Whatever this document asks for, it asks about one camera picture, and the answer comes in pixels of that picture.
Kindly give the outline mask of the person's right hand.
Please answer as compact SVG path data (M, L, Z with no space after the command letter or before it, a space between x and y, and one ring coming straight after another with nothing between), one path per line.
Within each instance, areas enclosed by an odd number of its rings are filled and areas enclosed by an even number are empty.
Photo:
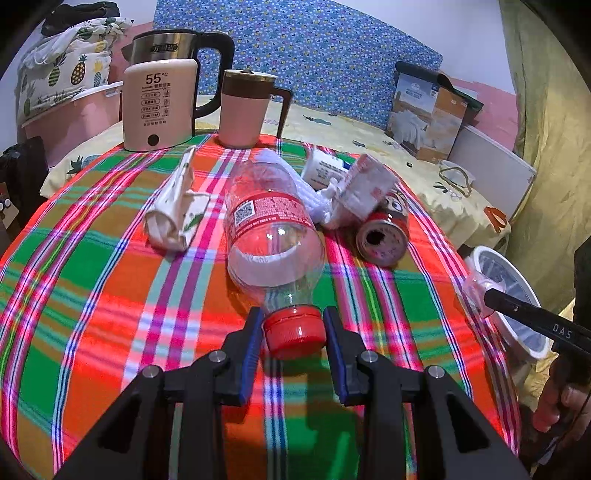
M533 414L533 426L537 431L546 433L563 417L561 410L573 412L579 417L567 439L578 441L590 423L590 387L576 384L560 386L560 367L561 360L557 358L551 364L549 378L539 397L537 409Z

